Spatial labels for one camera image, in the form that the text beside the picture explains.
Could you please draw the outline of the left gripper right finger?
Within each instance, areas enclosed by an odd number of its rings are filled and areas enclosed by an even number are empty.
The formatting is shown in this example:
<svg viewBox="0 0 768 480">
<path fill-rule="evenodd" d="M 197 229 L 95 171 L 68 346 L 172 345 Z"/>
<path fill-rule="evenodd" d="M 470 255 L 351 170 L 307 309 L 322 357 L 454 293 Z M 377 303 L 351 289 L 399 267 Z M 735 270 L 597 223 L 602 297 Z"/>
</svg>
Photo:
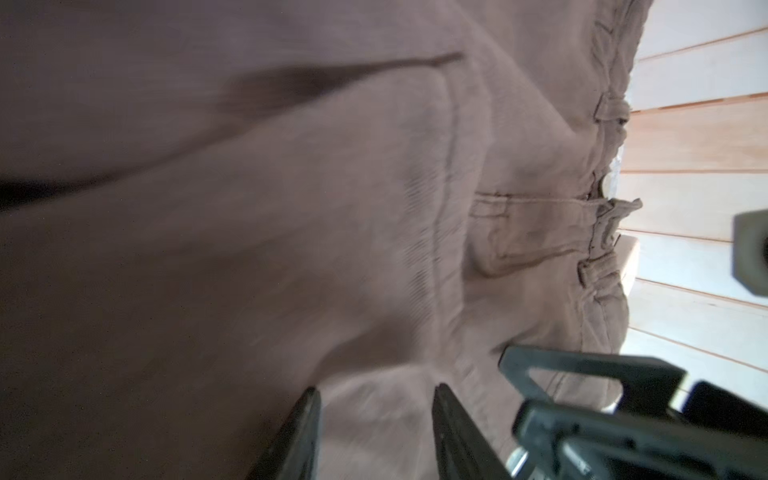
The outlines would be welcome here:
<svg viewBox="0 0 768 480">
<path fill-rule="evenodd" d="M 434 390 L 432 422 L 440 480 L 504 480 L 510 474 L 445 383 Z"/>
</svg>

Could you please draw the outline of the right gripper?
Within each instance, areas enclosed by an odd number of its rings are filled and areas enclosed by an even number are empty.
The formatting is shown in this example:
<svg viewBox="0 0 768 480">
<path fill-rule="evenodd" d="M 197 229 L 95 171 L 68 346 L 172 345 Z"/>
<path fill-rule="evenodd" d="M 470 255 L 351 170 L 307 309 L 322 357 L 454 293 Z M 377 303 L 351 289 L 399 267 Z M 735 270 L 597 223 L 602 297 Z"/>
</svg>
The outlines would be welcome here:
<svg viewBox="0 0 768 480">
<path fill-rule="evenodd" d="M 516 479 L 764 479 L 767 412 L 709 382 L 679 409 L 685 372 L 664 360 L 508 346 L 500 372 L 524 396 L 512 434 L 524 449 Z M 615 410 L 557 402 L 533 369 L 618 381 Z"/>
</svg>

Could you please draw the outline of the brown trousers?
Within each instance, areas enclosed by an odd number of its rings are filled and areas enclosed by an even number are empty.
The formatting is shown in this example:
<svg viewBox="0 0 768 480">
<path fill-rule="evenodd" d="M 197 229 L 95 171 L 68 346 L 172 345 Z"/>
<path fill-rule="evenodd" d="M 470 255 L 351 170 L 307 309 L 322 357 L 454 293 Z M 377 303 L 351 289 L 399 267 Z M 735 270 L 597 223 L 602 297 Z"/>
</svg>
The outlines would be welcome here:
<svg viewBox="0 0 768 480">
<path fill-rule="evenodd" d="M 512 344 L 614 354 L 601 183 L 647 1 L 5 1 L 1 475 L 322 479 L 501 457 Z"/>
</svg>

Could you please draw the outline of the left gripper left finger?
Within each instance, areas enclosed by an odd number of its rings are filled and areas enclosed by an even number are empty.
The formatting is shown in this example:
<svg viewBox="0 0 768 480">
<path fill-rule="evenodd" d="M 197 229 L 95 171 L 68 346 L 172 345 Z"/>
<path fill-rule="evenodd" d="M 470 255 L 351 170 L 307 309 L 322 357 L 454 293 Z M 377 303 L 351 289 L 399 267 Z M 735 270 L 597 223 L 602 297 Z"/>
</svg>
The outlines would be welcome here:
<svg viewBox="0 0 768 480">
<path fill-rule="evenodd" d="M 307 388 L 246 478 L 248 480 L 315 479 L 321 411 L 320 392 L 315 387 Z"/>
</svg>

